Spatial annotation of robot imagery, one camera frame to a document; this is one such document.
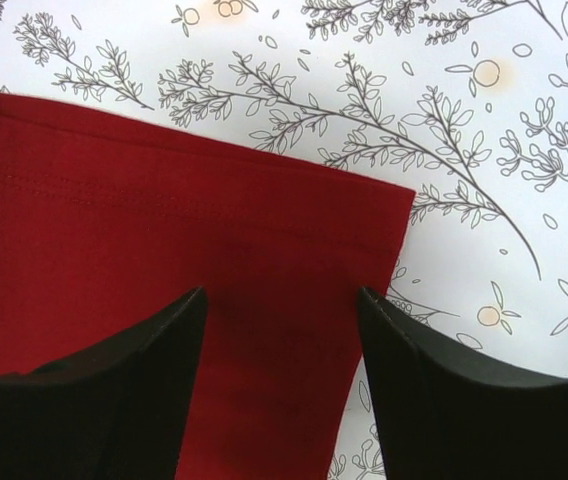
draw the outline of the red cloth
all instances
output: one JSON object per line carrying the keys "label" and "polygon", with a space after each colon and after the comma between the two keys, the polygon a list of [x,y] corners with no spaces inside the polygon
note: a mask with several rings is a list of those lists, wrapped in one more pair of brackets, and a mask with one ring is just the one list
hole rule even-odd
{"label": "red cloth", "polygon": [[203,285],[180,480],[325,479],[413,192],[130,119],[0,95],[0,373]]}

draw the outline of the white paper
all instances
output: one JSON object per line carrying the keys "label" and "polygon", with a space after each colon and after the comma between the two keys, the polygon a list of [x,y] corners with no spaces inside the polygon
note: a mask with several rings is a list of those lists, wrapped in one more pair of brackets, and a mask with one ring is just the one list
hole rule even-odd
{"label": "white paper", "polygon": [[[471,348],[568,377],[567,1],[178,6],[0,0],[0,90],[417,189],[389,297]],[[362,369],[353,385],[335,480],[383,476]]]}

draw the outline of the red napkin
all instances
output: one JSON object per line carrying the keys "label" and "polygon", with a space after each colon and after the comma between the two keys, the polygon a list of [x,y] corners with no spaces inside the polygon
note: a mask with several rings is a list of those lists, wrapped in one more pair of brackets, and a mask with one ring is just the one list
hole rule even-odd
{"label": "red napkin", "polygon": [[0,94],[0,374],[210,296],[180,480],[325,479],[413,192]]}

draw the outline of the fabric fold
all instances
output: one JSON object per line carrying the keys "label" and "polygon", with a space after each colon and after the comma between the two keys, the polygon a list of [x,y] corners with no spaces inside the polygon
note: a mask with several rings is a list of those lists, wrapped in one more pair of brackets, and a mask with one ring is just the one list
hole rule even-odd
{"label": "fabric fold", "polygon": [[360,357],[357,289],[386,289],[413,195],[0,95],[0,374],[202,285],[210,316],[178,478],[325,478]]}

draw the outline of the stitching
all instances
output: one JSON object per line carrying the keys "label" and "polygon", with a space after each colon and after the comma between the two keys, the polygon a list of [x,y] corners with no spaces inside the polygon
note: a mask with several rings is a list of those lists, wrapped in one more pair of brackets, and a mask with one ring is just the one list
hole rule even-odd
{"label": "stitching", "polygon": [[[231,215],[225,214],[223,212],[220,211],[214,211],[214,210],[204,210],[204,209],[195,209],[195,208],[184,208],[182,206],[177,206],[177,205],[170,205],[170,204],[151,204],[149,202],[140,202],[139,200],[135,200],[135,199],[131,199],[131,198],[127,198],[127,197],[117,197],[117,196],[113,196],[113,195],[102,195],[103,197],[106,197],[106,199],[110,199],[113,203],[108,204],[105,203],[104,201],[102,201],[103,199],[97,199],[96,201],[91,201],[91,200],[82,200],[80,198],[77,198],[76,196],[72,196],[72,195],[68,195],[68,194],[63,194],[60,192],[46,192],[43,190],[38,190],[38,189],[34,189],[32,186],[22,186],[22,185],[18,185],[18,182],[20,181],[20,177],[16,176],[16,175],[10,175],[10,174],[5,174],[5,173],[0,173],[0,178],[3,179],[4,181],[0,181],[0,186],[4,186],[4,187],[10,187],[10,188],[14,188],[26,193],[30,193],[33,194],[35,196],[38,195],[43,195],[45,197],[49,197],[49,198],[53,198],[53,199],[59,199],[59,200],[65,200],[65,201],[69,201],[71,203],[74,204],[79,204],[79,205],[96,205],[96,206],[105,206],[105,207],[116,207],[116,208],[123,208],[125,210],[130,210],[130,211],[137,211],[140,213],[144,213],[144,214],[153,214],[159,217],[182,217],[182,218],[186,218],[189,219],[191,221],[197,221],[197,222],[201,222],[203,220],[205,220],[204,218],[202,218],[202,216],[205,217],[209,217],[208,219],[216,219],[216,220],[220,220],[223,221],[225,223],[233,223],[233,224],[240,224],[242,226],[245,227],[250,227],[250,228],[262,228],[262,229],[267,229],[267,230],[271,230],[271,231],[276,231],[279,233],[288,233],[290,235],[293,235],[297,238],[300,239],[304,239],[306,241],[309,241],[311,239],[314,240],[322,240],[324,243],[328,244],[328,245],[342,245],[342,246],[350,246],[350,247],[358,247],[358,248],[363,248],[369,252],[383,252],[383,253],[391,253],[390,248],[388,247],[374,247],[371,245],[365,245],[362,244],[360,242],[348,242],[348,241],[340,241],[340,240],[335,240],[335,239],[326,239],[326,238],[313,238],[316,235],[319,234],[318,230],[314,230],[314,229],[309,229],[309,228],[304,228],[301,227],[299,225],[294,225],[294,224],[282,224],[282,223],[275,223],[273,222],[271,225],[266,225],[264,223],[254,223],[254,222],[250,222],[247,221],[246,218],[242,218],[242,217],[233,217]],[[31,183],[36,183],[36,185],[42,185],[42,186],[47,186],[45,184],[42,184],[41,182],[37,182],[37,181],[33,181],[31,179],[25,178],[26,182],[31,182]],[[95,194],[97,192],[86,192],[87,194]],[[131,207],[131,205],[122,205],[121,202],[129,202],[133,204],[133,207]],[[162,212],[157,210],[158,208],[160,209],[166,209],[169,210],[168,212]]]}

